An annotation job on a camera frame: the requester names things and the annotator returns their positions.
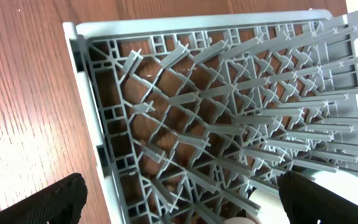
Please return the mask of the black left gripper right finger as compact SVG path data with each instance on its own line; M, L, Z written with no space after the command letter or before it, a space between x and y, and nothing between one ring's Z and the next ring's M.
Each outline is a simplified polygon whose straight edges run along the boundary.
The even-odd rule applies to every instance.
M358 205L293 171L278 179L279 197L291 224L358 224Z

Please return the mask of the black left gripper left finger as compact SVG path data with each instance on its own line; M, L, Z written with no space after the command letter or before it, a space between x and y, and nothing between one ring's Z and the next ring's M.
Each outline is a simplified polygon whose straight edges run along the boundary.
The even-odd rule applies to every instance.
M0 211L0 224L78 224L88 189L80 173L72 173Z

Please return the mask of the white plastic cup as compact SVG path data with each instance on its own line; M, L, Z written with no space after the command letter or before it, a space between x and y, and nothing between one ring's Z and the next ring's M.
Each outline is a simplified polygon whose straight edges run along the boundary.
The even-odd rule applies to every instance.
M278 196L256 189L251 193L249 200L260 205L258 215L246 213L247 218L257 224L290 224Z

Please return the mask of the light blue bowl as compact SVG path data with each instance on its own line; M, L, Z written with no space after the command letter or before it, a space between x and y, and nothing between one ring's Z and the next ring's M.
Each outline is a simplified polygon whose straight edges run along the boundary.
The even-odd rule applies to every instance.
M302 174L314 178L320 186L358 205L358 177L346 171L317 171L307 169Z

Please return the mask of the pink bowl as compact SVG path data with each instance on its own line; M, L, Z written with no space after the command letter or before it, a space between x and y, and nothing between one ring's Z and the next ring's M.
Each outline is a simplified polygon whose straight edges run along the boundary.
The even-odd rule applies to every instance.
M246 217L234 217L224 220L224 224L256 224L256 222Z

